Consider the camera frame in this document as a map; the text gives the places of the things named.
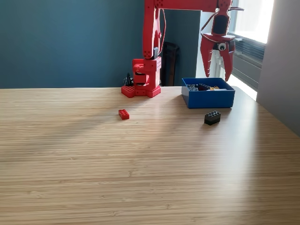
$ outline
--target wire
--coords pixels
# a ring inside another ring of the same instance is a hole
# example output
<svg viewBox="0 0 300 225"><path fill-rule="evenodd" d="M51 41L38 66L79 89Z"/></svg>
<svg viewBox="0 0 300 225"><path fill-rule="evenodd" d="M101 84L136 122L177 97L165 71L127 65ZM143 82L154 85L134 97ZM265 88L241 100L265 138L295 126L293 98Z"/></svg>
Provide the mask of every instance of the wire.
<svg viewBox="0 0 300 225"><path fill-rule="evenodd" d="M162 38L162 42L161 42L160 50L159 50L158 54L160 54L163 50L163 45L164 45L164 41L165 41L165 30L167 29L167 21L165 19L165 11L163 9L161 9L161 10L163 11L163 15L164 15L165 27L164 27L163 38Z"/></svg>
<svg viewBox="0 0 300 225"><path fill-rule="evenodd" d="M214 43L217 43L217 41L214 41L214 40L208 38L207 36L205 36L205 35L202 33L202 31L204 30L204 28L207 26L207 24L211 21L211 19L212 19L216 14L218 14L218 12L214 13L213 15L211 15L211 17L208 19L208 21L205 23L205 25L204 25L204 26L201 28L201 30L200 30L200 34L201 34L202 37L204 37L204 38L206 38L206 39L208 39L209 41L212 41L212 42L214 42Z"/></svg>

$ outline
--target blue box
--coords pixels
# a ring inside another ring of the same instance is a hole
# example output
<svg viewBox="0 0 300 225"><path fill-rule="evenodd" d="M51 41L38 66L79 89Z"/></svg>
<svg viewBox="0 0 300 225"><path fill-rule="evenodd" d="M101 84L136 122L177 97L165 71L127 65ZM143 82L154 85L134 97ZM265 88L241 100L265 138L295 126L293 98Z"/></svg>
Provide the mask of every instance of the blue box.
<svg viewBox="0 0 300 225"><path fill-rule="evenodd" d="M182 96L190 109L195 108L231 108L233 106L235 90L222 78L183 78ZM190 91L188 84L200 84L215 87L218 91Z"/></svg>

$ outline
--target white wall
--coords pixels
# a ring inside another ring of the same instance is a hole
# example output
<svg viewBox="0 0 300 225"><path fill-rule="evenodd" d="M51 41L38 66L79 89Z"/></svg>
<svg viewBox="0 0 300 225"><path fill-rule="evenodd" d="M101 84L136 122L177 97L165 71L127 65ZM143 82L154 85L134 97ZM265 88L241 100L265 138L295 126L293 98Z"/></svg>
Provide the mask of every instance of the white wall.
<svg viewBox="0 0 300 225"><path fill-rule="evenodd" d="M257 102L300 135L300 0L275 0Z"/></svg>
<svg viewBox="0 0 300 225"><path fill-rule="evenodd" d="M210 16L213 13L206 13L201 11L200 15L200 29L204 26L204 24L208 21ZM209 24L205 27L203 30L203 33L210 33L212 29L212 24L213 24L213 19L210 21ZM205 71L204 71L204 66L203 66L203 60L202 60L202 55L200 52L200 46L201 46L201 40L202 36L199 33L199 41L198 41L198 56L197 56L197 68L196 68L196 77L197 78L204 78L206 77ZM210 65L210 77L213 77L216 73L216 63L214 57L211 58L211 65Z"/></svg>

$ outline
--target robotic arm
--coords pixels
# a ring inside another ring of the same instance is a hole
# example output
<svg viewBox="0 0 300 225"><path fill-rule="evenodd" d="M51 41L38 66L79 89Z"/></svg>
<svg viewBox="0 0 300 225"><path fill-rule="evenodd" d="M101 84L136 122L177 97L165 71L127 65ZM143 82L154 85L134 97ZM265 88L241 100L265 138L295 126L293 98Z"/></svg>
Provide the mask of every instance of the robotic arm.
<svg viewBox="0 0 300 225"><path fill-rule="evenodd" d="M181 10L202 10L214 13L209 21L214 18L211 33L202 34L201 54L206 76L210 76L210 62L212 50L219 50L224 59L226 81L233 69L233 53L235 50L235 36L227 35L230 23L230 10L242 10L231 7L232 0L145 0L145 15L143 28L143 55L144 59L133 60L134 86L130 89L122 87L122 93L127 97L148 96L154 97L159 94L161 57L158 55L162 51L165 38L165 28L163 33L160 30L160 11L164 9Z"/></svg>

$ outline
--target wooden table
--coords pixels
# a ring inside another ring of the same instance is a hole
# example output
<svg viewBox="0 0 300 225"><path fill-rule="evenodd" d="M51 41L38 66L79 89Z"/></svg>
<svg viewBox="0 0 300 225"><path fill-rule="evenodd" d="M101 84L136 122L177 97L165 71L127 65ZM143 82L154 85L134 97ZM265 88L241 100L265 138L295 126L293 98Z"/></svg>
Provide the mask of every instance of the wooden table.
<svg viewBox="0 0 300 225"><path fill-rule="evenodd" d="M0 225L299 225L300 138L239 89L211 127L180 93L0 90Z"/></svg>

